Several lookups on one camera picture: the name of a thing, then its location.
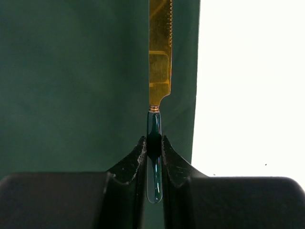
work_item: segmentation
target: white background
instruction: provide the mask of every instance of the white background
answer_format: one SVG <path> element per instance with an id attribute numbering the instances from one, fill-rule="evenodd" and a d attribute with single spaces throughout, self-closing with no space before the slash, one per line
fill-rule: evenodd
<path id="1" fill-rule="evenodd" d="M 305 189 L 305 0 L 202 0 L 192 165 Z"/>

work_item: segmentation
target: green fabric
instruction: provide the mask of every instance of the green fabric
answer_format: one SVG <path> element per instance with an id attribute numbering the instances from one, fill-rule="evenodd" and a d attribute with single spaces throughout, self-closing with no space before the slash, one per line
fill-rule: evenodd
<path id="1" fill-rule="evenodd" d="M 199 0 L 174 0 L 163 134 L 190 161 Z M 104 171 L 146 133 L 148 1 L 0 1 L 0 177 Z M 163 228 L 148 204 L 145 228 Z"/>

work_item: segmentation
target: green mat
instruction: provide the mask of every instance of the green mat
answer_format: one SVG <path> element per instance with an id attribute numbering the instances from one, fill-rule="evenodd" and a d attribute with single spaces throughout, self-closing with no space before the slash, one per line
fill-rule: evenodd
<path id="1" fill-rule="evenodd" d="M 199 0 L 173 3 L 163 133 L 191 159 Z M 104 171 L 146 133 L 148 1 L 0 1 L 0 177 Z M 148 204 L 145 228 L 163 228 Z"/>

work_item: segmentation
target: black plastic part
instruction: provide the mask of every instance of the black plastic part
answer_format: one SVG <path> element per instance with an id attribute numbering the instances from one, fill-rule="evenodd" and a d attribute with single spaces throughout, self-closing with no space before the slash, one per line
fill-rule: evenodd
<path id="1" fill-rule="evenodd" d="M 108 172 L 7 176 L 0 182 L 0 228 L 141 228 L 145 153 L 142 137 Z"/>
<path id="2" fill-rule="evenodd" d="M 284 177 L 210 178 L 163 137 L 167 229 L 304 229 L 305 195 Z"/>

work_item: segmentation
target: gold knife blade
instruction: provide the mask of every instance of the gold knife blade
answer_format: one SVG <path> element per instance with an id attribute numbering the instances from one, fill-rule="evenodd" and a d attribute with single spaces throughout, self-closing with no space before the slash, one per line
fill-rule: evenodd
<path id="1" fill-rule="evenodd" d="M 149 2 L 149 105 L 159 111 L 171 93 L 173 0 Z"/>

